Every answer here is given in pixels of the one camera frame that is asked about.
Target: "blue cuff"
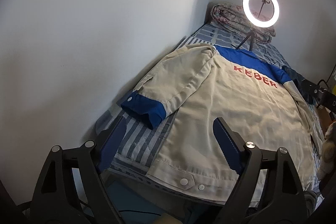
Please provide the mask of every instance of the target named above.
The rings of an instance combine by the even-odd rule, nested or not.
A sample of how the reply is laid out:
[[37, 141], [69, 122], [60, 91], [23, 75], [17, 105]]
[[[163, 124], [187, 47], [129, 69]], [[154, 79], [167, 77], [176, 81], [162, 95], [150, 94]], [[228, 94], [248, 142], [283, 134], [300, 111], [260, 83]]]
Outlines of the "blue cuff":
[[166, 118], [166, 110], [159, 101], [149, 99], [132, 92], [128, 98], [121, 103], [121, 107], [133, 118], [140, 120], [150, 129], [157, 127]]

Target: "floral blanket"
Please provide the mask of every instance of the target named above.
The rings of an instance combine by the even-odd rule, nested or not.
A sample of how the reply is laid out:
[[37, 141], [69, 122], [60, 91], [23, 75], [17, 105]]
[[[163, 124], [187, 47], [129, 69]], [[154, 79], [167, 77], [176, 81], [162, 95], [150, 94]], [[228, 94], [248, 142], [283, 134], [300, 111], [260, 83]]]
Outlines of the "floral blanket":
[[[258, 12], [251, 11], [255, 17], [258, 17]], [[242, 37], [251, 29], [251, 22], [247, 19], [244, 14], [243, 7], [241, 5], [234, 5], [230, 2], [223, 2], [212, 7], [211, 12], [211, 25], [221, 29], [227, 29], [234, 32]], [[259, 19], [261, 21], [268, 21], [269, 18], [264, 15], [260, 15]], [[257, 26], [253, 27], [256, 29], [256, 42], [262, 44], [268, 44], [272, 41], [272, 37], [275, 37], [274, 27], [260, 28]]]

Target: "mini tripod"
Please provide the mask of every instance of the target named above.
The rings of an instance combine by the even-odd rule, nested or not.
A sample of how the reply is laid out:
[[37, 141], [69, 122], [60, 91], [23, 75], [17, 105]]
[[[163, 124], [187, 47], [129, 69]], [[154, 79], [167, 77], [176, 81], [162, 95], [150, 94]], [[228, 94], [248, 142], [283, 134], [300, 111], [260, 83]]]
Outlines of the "mini tripod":
[[[259, 11], [259, 15], [257, 17], [257, 19], [259, 19], [261, 10], [263, 9], [264, 4], [270, 4], [270, 1], [267, 0], [262, 0], [262, 5]], [[249, 39], [249, 37], [251, 37], [251, 41], [250, 41], [250, 48], [249, 51], [251, 52], [253, 49], [253, 43], [254, 43], [254, 37], [255, 37], [255, 28], [251, 28], [251, 30], [248, 32], [248, 34], [246, 35], [246, 37], [244, 38], [244, 40], [236, 47], [236, 50], [238, 50], [245, 42], [247, 39]]]

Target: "blue and white bedding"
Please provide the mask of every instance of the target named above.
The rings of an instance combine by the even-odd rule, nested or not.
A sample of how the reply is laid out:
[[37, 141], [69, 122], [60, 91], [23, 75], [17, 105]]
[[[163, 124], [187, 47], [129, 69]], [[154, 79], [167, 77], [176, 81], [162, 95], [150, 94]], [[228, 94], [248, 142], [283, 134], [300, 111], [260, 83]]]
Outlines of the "blue and white bedding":
[[[237, 46], [240, 41], [242, 41], [242, 39], [242, 37], [239, 37], [233, 33], [226, 32], [222, 29], [218, 29], [209, 24], [206, 24], [201, 29], [199, 29], [193, 36], [187, 37], [185, 40], [183, 40], [178, 45], [178, 47], [182, 47], [184, 45], [192, 43], [209, 43], [220, 45], [223, 47], [233, 47], [233, 45]], [[242, 48], [248, 49], [248, 46], [249, 43], [246, 42], [243, 44]], [[253, 52], [260, 59], [269, 64], [274, 64], [275, 66], [278, 66], [280, 68], [283, 65], [287, 65], [289, 67], [289, 64], [284, 60], [283, 56], [272, 44], [255, 44], [253, 47]], [[128, 94], [126, 94], [120, 100], [120, 102], [122, 102], [127, 96]], [[314, 115], [316, 115], [313, 106], [311, 106], [311, 109]], [[114, 118], [118, 115], [123, 115], [125, 117], [127, 130], [118, 148], [118, 152], [111, 162], [109, 171], [123, 176], [127, 176], [129, 178], [138, 180], [139, 182], [147, 183], [173, 194], [191, 199], [191, 197], [187, 197], [181, 193], [174, 192], [145, 177], [145, 174], [151, 166], [153, 159], [156, 157], [157, 152], [159, 151], [163, 141], [166, 139], [170, 131], [170, 127], [172, 125], [172, 121], [174, 120], [175, 114], [173, 113], [165, 120], [163, 120], [157, 128], [151, 130], [143, 123], [130, 117], [118, 105], [114, 105], [108, 111], [106, 111], [106, 113], [96, 122], [96, 133], [98, 134], [100, 133], [100, 131], [108, 128]], [[317, 170], [320, 161], [315, 146], [313, 146], [313, 152], [315, 159], [315, 168]], [[315, 180], [315, 184], [313, 185], [312, 189], [316, 192], [318, 191], [317, 179]]]

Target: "stuffed toy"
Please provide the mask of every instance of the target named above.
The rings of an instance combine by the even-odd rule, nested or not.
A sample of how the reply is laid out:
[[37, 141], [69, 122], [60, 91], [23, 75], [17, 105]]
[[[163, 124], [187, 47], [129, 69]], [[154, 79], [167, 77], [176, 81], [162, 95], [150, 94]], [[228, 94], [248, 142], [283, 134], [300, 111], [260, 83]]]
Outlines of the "stuffed toy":
[[336, 158], [336, 122], [333, 122], [325, 133], [322, 145], [320, 167], [317, 170], [317, 179], [321, 180], [334, 169]]

